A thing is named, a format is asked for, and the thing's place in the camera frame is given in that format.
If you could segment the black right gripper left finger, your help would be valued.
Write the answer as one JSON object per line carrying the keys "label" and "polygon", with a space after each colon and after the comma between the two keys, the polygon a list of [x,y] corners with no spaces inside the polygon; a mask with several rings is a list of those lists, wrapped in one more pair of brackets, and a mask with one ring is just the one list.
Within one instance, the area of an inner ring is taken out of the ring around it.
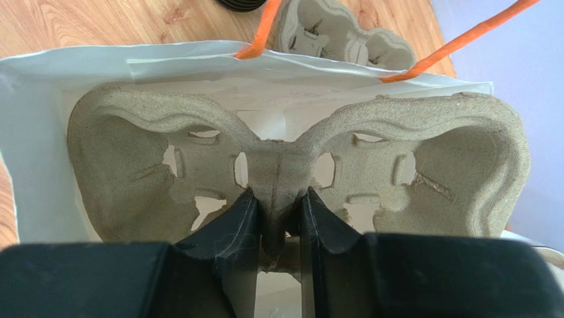
{"label": "black right gripper left finger", "polygon": [[175,244],[15,245],[1,253],[1,316],[252,317],[258,254],[251,190]]}

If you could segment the white paper takeout bag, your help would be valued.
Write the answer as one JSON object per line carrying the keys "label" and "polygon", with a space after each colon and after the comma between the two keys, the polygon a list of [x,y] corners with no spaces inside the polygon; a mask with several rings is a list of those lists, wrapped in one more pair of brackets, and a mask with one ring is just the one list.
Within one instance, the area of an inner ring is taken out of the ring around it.
{"label": "white paper takeout bag", "polygon": [[[267,5],[258,38],[267,38],[271,25],[276,23],[277,39],[281,12],[288,2],[272,1]],[[495,97],[493,85],[487,82],[431,74],[400,81],[399,76],[405,70],[282,53],[274,47],[260,48],[247,60],[243,49],[241,42],[206,40],[185,44],[77,46],[3,59],[1,157],[15,196],[18,245],[165,242],[105,242],[85,212],[68,153],[68,122],[75,104],[86,93],[100,87],[206,95],[239,116],[260,139],[284,141],[296,140],[340,107],[376,97],[406,99],[462,92]],[[251,190],[247,186],[248,165],[244,154],[236,158],[235,176],[236,182],[244,186],[242,194]],[[302,198],[290,214],[291,230],[285,235],[288,242],[281,260],[282,271],[267,265],[261,245],[263,220],[258,203],[258,274],[252,317],[303,317],[299,232]],[[192,234],[233,205],[207,196],[198,196],[195,202],[199,216],[193,223]],[[358,233],[380,233],[374,229],[370,216],[372,205],[349,204],[346,209],[348,216],[340,219]],[[527,244],[541,256],[563,292],[563,255],[528,240],[507,239],[503,231],[499,237],[465,238]]]}

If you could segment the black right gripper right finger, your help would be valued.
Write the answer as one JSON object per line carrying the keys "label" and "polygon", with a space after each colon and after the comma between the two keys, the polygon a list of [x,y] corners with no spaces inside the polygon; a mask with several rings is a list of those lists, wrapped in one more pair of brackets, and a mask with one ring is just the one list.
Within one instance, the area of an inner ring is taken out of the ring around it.
{"label": "black right gripper right finger", "polygon": [[547,264],[515,240],[360,234],[309,189],[300,204],[303,317],[562,317]]}

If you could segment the grey pulp cup carrier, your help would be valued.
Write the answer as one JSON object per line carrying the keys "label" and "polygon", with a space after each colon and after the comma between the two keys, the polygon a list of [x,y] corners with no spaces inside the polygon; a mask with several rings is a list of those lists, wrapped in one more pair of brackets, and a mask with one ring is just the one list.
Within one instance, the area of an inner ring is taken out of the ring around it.
{"label": "grey pulp cup carrier", "polygon": [[380,233],[499,237],[530,172],[523,122],[482,93],[345,105],[294,141],[262,140],[201,94],[100,87],[68,122],[68,153],[101,240],[178,242],[198,196],[232,205],[244,154],[267,265],[284,269],[290,214],[309,188],[339,218],[370,204]]}

